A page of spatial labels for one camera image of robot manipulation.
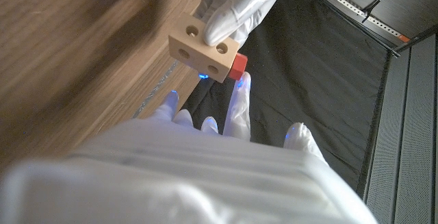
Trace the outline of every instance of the perforated metal strip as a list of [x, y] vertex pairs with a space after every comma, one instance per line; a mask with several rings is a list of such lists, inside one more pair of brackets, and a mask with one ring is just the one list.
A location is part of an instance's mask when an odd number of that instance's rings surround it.
[[[362, 8], [360, 8], [358, 5], [355, 5], [355, 4], [353, 4], [353, 3], [351, 3], [351, 2], [349, 2], [347, 0], [337, 0], [337, 1], [340, 2], [342, 5], [346, 6], [348, 9], [352, 10], [354, 13], [356, 13], [359, 16], [365, 18], [365, 14], [362, 12]], [[379, 26], [381, 29], [383, 29], [386, 32], [392, 34], [393, 36], [396, 36], [397, 38], [399, 38], [403, 42], [408, 42], [410, 40], [406, 36], [402, 35], [400, 32], [397, 32], [396, 30], [394, 30], [393, 28], [391, 28], [390, 26], [388, 26], [384, 22], [378, 20], [374, 16], [370, 15], [367, 18], [367, 21], [369, 21], [369, 22]]]

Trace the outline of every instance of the gloved hand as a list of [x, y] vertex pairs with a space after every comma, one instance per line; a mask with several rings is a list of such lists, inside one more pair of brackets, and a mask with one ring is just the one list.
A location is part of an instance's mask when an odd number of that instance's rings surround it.
[[276, 0], [202, 0], [194, 16], [204, 21], [204, 41], [211, 46], [228, 36], [242, 46]]
[[315, 139], [313, 139], [312, 133], [303, 123], [294, 123], [289, 128], [283, 148], [310, 153], [329, 165], [324, 159], [324, 156], [322, 156], [320, 148], [316, 144]]
[[[251, 87], [251, 76], [245, 72], [234, 85], [233, 94], [229, 103], [227, 117], [225, 119], [224, 136], [232, 136], [242, 140], [250, 139], [249, 120], [249, 92]], [[178, 94], [170, 92], [164, 102], [156, 109], [149, 119], [161, 121], [172, 121], [173, 123], [186, 127], [193, 127], [193, 120], [187, 110], [181, 110], [175, 115], [178, 106]], [[218, 125], [213, 117], [207, 117], [201, 127], [202, 132], [209, 134], [218, 133]]]

